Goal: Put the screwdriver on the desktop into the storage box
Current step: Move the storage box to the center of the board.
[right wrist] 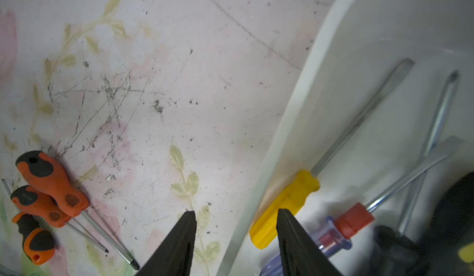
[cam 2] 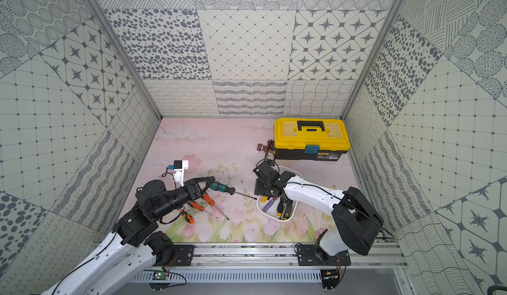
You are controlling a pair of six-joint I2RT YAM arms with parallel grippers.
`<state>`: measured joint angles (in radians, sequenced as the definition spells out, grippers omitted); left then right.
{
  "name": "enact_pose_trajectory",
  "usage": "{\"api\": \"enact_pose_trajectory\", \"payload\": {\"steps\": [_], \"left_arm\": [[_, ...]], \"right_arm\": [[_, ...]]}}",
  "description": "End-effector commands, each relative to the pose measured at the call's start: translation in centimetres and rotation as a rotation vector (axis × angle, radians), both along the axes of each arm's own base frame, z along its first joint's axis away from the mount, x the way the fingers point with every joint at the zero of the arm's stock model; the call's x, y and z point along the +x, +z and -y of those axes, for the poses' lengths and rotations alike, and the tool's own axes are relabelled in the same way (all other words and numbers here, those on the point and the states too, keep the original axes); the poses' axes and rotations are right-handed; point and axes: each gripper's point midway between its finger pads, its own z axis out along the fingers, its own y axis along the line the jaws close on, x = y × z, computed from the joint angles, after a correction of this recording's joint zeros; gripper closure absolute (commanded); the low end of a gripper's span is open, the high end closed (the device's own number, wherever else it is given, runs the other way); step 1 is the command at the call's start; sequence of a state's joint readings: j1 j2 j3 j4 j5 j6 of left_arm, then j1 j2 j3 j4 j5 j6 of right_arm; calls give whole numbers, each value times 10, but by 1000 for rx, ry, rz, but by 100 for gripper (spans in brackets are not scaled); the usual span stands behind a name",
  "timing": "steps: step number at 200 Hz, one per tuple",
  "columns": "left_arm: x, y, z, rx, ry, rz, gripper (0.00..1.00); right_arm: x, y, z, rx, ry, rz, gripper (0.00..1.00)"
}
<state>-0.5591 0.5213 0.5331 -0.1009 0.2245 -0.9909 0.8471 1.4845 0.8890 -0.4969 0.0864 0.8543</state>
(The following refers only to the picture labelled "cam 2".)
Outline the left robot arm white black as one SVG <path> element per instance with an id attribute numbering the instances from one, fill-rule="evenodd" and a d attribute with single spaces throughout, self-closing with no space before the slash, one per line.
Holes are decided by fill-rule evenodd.
<path id="1" fill-rule="evenodd" d="M 193 178 L 174 190 L 162 180 L 139 189 L 136 203 L 113 227 L 103 242 L 46 294 L 113 294 L 131 278 L 155 265 L 191 265 L 195 247 L 176 245 L 159 226 L 173 211 L 181 217 L 190 203 L 202 198 L 214 177 Z"/>

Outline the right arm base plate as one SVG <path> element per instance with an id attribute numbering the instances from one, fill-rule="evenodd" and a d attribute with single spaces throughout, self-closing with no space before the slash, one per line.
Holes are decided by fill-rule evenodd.
<path id="1" fill-rule="evenodd" d="M 349 266 L 351 259 L 348 251 L 339 252 L 337 255 L 327 255 L 326 252 L 321 250 L 315 244 L 301 244 L 294 245 L 294 252 L 297 256 L 298 265 L 302 267 L 307 266 Z"/>

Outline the white plastic storage box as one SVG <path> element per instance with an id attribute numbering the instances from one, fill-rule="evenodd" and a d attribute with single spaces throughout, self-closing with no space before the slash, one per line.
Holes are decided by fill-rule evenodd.
<path id="1" fill-rule="evenodd" d="M 278 222 L 289 222 L 297 210 L 298 202 L 293 201 L 290 205 L 290 211 L 287 212 L 288 205 L 281 201 L 281 198 L 273 200 L 267 196 L 257 195 L 256 203 L 258 211 L 273 220 Z"/>

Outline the green black handle screwdriver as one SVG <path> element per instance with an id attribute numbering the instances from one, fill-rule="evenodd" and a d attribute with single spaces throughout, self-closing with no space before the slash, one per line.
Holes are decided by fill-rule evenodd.
<path id="1" fill-rule="evenodd" d="M 222 184 L 220 182 L 213 182 L 210 186 L 209 186 L 209 189 L 215 191 L 215 192 L 221 192 L 221 193 L 228 193 L 230 196 L 233 196 L 235 194 L 238 194 L 240 196 L 244 196 L 244 197 L 247 197 L 247 198 L 250 198 L 250 199 L 253 199 L 253 200 L 257 200 L 256 197 L 253 197 L 253 196 L 249 196 L 249 195 L 246 195 L 244 193 L 239 193 L 237 192 L 234 188 L 232 187 L 229 187 L 225 184 Z"/>

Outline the black yellow-dotted brown-shaft screwdriver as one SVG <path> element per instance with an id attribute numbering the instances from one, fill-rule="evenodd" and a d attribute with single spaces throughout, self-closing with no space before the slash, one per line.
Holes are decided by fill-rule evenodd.
<path id="1" fill-rule="evenodd" d="M 289 220 L 293 212 L 293 200 L 285 200 L 282 204 L 280 220 Z"/>

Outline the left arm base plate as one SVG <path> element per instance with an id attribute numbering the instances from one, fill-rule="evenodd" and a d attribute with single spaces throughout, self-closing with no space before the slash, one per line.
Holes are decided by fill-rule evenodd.
<path id="1" fill-rule="evenodd" d="M 194 258 L 195 246 L 191 244 L 177 244 L 167 247 L 157 256 L 157 265 L 169 267 L 189 267 Z"/>

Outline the blue transparent handle screwdriver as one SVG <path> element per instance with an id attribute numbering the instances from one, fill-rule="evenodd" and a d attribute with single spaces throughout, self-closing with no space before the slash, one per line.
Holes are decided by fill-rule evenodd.
<path id="1" fill-rule="evenodd" d="M 264 213 L 268 212 L 268 210 L 274 205 L 274 202 L 276 202 L 277 198 L 274 197 L 274 198 L 271 198 L 269 200 L 267 200 L 267 203 L 266 205 L 263 207 L 262 211 Z"/>

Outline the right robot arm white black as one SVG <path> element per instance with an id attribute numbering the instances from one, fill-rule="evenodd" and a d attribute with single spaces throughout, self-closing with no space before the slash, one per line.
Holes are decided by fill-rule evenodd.
<path id="1" fill-rule="evenodd" d="M 304 203 L 333 218 L 336 230 L 325 233 L 318 249 L 328 256 L 352 250 L 368 255 L 384 221 L 370 201 L 357 188 L 343 191 L 323 188 L 284 171 L 277 172 L 267 161 L 257 164 L 253 172 L 266 196 L 282 197 Z"/>

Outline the large orange black screwdriver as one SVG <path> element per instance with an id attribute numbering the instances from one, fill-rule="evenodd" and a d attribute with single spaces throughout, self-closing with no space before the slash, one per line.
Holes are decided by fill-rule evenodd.
<path id="1" fill-rule="evenodd" d="M 211 199 L 211 197 L 207 193 L 203 194 L 203 200 L 206 201 L 210 206 L 214 207 L 220 214 L 222 214 L 224 218 L 226 218 L 227 221 L 229 220 L 229 218 L 223 213 L 221 209 L 219 209 L 215 201 Z"/>

